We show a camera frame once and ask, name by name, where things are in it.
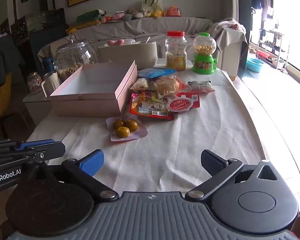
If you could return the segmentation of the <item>round bread bun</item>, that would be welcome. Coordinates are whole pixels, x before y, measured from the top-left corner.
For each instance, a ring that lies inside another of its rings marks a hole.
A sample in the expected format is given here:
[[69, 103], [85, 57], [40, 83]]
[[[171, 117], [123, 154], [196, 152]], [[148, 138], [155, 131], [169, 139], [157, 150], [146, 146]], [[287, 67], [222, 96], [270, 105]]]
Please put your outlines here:
[[161, 96], [179, 93], [189, 85], [175, 75], [161, 76], [153, 80], [154, 88]]

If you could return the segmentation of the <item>beige oval organizer tub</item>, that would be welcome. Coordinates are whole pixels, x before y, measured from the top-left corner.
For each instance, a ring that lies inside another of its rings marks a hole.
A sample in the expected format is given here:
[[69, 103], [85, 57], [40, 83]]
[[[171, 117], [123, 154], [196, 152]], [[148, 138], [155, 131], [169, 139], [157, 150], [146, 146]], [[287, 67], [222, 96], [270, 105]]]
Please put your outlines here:
[[152, 68], [157, 64], [156, 42], [132, 43], [97, 48], [99, 63], [135, 61], [138, 70]]

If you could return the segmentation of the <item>red yellow snack bag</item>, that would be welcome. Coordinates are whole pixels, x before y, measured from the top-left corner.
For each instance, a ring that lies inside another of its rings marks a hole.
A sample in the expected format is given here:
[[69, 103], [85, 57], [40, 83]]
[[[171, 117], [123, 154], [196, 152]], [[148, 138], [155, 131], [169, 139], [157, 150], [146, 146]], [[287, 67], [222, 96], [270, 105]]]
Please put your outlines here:
[[129, 110], [131, 114], [172, 121], [174, 115], [167, 109], [163, 99], [157, 92], [143, 91], [132, 93], [130, 97]]

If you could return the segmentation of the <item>orange fruit left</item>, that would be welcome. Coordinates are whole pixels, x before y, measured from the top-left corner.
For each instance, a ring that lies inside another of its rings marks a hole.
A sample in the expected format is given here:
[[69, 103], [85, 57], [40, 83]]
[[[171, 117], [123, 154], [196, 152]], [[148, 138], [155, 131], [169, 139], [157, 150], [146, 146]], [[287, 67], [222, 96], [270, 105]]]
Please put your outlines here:
[[124, 119], [117, 119], [113, 123], [113, 129], [117, 130], [119, 127], [125, 126], [126, 121]]

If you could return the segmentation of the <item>blue snack packet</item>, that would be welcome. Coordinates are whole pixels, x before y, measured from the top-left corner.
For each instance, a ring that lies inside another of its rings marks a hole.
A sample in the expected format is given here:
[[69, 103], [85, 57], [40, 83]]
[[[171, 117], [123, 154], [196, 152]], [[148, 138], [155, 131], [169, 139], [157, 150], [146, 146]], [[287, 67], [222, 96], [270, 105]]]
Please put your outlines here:
[[176, 70], [170, 68], [146, 68], [142, 70], [138, 70], [138, 77], [139, 78], [146, 78], [146, 79], [156, 79], [162, 76], [168, 76], [171, 74], [176, 73]]

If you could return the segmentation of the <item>red-lid clear plastic jar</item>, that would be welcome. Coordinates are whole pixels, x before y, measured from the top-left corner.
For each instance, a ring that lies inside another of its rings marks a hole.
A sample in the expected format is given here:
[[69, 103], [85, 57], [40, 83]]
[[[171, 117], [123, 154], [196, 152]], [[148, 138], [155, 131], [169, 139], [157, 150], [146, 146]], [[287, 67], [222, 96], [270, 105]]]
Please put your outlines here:
[[187, 61], [185, 32], [168, 31], [166, 35], [166, 67], [176, 71], [185, 70]]

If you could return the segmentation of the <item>white ribbed mug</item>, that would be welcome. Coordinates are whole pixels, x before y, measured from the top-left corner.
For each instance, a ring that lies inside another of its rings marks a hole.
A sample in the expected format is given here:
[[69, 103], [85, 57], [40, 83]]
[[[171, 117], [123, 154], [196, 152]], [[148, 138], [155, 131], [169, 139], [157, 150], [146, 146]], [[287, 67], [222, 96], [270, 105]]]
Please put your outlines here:
[[57, 72], [49, 72], [43, 76], [41, 88], [43, 94], [48, 98], [61, 85]]

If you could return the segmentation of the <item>small glass candy jar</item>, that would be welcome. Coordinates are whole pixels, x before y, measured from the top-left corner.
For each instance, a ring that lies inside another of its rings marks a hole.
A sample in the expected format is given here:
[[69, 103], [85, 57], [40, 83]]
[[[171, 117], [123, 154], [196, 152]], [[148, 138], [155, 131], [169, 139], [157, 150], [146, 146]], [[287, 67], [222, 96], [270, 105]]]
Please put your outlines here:
[[37, 72], [33, 72], [27, 76], [27, 85], [31, 94], [37, 94], [42, 90], [42, 78]]

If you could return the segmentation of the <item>small red snack packet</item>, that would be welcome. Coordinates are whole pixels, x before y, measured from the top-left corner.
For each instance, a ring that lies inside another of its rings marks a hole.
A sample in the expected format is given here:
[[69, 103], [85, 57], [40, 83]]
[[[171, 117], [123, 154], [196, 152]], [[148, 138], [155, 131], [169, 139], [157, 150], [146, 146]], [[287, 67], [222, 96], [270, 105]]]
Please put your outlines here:
[[199, 96], [198, 92], [193, 92], [193, 91], [180, 92], [180, 93], [177, 93], [177, 97], [191, 99], [193, 102], [193, 105], [191, 108], [199, 108], [200, 107], [200, 96]]

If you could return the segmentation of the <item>grey covered sofa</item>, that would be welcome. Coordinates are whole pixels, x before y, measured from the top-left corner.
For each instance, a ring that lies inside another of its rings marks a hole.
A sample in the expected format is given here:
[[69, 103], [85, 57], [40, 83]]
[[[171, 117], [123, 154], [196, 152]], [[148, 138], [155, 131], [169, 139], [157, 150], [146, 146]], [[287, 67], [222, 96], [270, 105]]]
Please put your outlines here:
[[139, 42], [149, 38], [157, 43], [158, 57], [164, 58], [168, 31], [185, 33], [187, 58], [190, 61], [194, 59], [194, 49], [192, 48], [194, 38], [200, 33], [209, 33], [217, 44], [214, 53], [214, 57], [218, 60], [217, 68], [227, 72], [230, 79], [236, 78], [241, 60], [242, 44], [247, 39], [245, 27], [233, 18], [213, 22], [198, 17], [161, 17], [103, 23], [82, 29], [72, 29], [69, 36], [43, 46], [37, 55], [40, 60], [45, 57], [55, 57], [57, 48], [72, 40], [87, 40], [94, 42], [95, 47], [100, 47], [109, 40], [131, 39]]

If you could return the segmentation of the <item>glass jar with nuts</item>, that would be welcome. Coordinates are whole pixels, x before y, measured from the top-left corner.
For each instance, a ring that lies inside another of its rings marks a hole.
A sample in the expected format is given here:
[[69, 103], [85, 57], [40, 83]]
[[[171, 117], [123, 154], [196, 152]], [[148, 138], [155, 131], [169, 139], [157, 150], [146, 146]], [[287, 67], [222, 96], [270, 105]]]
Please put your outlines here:
[[69, 43], [57, 49], [55, 63], [58, 77], [64, 82], [83, 65], [97, 63], [97, 53], [90, 42], [77, 40], [71, 34]]

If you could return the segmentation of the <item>metal plant shelf rack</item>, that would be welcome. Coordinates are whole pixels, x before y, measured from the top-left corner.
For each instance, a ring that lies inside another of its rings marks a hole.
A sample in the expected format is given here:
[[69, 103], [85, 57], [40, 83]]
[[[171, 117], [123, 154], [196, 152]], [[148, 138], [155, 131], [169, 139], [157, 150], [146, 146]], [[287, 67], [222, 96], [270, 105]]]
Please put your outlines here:
[[256, 55], [271, 63], [271, 66], [282, 72], [287, 71], [290, 44], [288, 38], [275, 30], [261, 28], [257, 42]]

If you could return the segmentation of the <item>green-edged clear snack packet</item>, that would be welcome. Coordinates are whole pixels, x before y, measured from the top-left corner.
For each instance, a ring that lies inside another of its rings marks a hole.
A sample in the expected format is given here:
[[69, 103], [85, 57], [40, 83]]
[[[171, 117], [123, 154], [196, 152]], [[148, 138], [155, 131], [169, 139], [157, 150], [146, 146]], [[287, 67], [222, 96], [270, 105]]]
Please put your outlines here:
[[211, 81], [189, 81], [188, 85], [191, 91], [198, 93], [211, 93], [215, 91]]

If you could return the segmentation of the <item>white tablecloth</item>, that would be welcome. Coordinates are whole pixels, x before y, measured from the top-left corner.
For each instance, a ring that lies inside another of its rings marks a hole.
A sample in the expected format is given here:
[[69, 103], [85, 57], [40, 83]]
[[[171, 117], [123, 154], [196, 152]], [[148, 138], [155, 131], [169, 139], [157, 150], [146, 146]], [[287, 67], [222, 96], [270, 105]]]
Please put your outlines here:
[[148, 132], [143, 138], [112, 142], [104, 118], [51, 113], [30, 140], [61, 141], [64, 159], [80, 159], [101, 149], [105, 163], [96, 178], [118, 193], [189, 191], [209, 178], [200, 162], [205, 149], [245, 164], [265, 157], [253, 121], [226, 72], [200, 75], [187, 69], [178, 76], [184, 82], [209, 80], [214, 91], [200, 97], [198, 108], [172, 121], [141, 117]]

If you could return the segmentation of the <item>yellow chair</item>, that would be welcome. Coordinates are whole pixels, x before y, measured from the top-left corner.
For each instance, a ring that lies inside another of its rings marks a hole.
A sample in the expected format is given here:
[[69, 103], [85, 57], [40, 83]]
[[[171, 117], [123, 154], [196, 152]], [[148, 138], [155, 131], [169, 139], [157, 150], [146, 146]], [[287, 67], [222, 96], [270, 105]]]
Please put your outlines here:
[[0, 117], [8, 110], [11, 99], [12, 73], [6, 75], [5, 84], [0, 87]]

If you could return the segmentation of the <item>green candy dispenser toy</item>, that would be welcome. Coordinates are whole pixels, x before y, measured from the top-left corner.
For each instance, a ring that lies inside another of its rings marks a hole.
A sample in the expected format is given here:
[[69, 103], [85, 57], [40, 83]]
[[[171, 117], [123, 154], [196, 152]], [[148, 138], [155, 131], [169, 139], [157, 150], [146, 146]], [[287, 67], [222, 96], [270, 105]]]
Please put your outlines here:
[[195, 56], [192, 70], [197, 74], [212, 74], [217, 64], [217, 59], [213, 57], [217, 49], [215, 39], [209, 33], [200, 33], [194, 38], [193, 48]]

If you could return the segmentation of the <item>orange fruit right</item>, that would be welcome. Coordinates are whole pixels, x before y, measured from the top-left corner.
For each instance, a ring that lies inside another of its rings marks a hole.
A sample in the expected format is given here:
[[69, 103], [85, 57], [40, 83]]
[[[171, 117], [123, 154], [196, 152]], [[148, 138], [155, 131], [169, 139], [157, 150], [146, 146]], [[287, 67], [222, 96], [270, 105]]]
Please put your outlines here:
[[130, 132], [135, 132], [140, 127], [139, 123], [135, 119], [126, 120], [125, 126], [129, 128]]

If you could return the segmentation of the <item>orange fruit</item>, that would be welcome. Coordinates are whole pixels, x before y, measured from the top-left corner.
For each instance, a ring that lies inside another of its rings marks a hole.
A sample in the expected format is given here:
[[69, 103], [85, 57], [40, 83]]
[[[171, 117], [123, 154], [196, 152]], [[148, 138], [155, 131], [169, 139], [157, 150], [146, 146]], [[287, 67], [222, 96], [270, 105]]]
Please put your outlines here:
[[126, 120], [125, 126], [129, 128], [130, 132], [135, 132], [140, 127], [139, 123], [135, 119]]
[[130, 136], [130, 129], [126, 126], [118, 127], [115, 131], [119, 138], [127, 138]]
[[126, 121], [124, 119], [117, 119], [113, 123], [113, 129], [117, 130], [119, 127], [125, 126]]

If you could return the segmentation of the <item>red-lid jelly cup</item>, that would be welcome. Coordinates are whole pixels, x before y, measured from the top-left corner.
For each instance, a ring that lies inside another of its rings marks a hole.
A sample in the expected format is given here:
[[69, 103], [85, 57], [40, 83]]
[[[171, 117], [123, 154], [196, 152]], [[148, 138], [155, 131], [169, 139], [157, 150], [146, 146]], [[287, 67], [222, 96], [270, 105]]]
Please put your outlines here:
[[191, 109], [193, 101], [189, 98], [173, 98], [168, 104], [167, 109], [173, 113], [184, 113]]

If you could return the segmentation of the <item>pink open storage box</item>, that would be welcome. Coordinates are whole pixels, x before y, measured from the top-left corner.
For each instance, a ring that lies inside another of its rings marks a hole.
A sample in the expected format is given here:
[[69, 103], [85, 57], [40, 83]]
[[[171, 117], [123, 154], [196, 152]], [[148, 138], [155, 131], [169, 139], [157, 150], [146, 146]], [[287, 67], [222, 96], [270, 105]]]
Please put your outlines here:
[[51, 94], [53, 113], [87, 118], [119, 116], [137, 77], [135, 61], [85, 64]]

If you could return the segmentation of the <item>pink egg-shaped toy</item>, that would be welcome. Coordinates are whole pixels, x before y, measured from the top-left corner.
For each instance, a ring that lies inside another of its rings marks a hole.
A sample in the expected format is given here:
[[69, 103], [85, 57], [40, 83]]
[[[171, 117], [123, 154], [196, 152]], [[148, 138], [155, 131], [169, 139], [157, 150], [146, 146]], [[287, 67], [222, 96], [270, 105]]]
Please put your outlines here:
[[108, 41], [108, 46], [121, 46], [123, 44], [125, 44], [125, 41], [123, 39], [109, 40]]

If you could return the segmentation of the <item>orange plush toy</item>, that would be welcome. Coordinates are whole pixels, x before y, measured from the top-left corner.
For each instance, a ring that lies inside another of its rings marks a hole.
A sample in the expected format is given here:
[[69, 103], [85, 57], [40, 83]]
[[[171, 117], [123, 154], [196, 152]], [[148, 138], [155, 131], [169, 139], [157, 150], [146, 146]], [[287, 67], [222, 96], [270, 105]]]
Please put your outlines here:
[[165, 17], [181, 17], [181, 12], [178, 7], [169, 7], [165, 11]]

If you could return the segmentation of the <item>blue plastic basin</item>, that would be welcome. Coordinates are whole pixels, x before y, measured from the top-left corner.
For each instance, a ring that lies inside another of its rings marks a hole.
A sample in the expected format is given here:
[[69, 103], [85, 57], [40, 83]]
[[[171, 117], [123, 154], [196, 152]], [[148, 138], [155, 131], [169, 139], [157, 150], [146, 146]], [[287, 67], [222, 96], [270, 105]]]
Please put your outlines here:
[[247, 58], [246, 61], [246, 68], [252, 72], [259, 73], [261, 71], [261, 68], [263, 67], [263, 62], [254, 59], [254, 58]]

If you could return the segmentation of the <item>orange fruit front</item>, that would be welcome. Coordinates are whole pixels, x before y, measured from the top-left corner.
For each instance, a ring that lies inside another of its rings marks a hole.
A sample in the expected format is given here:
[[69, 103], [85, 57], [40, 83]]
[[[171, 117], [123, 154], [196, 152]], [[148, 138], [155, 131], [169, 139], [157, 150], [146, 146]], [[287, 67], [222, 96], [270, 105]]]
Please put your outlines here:
[[130, 136], [130, 129], [126, 126], [118, 127], [115, 131], [119, 138], [127, 138]]

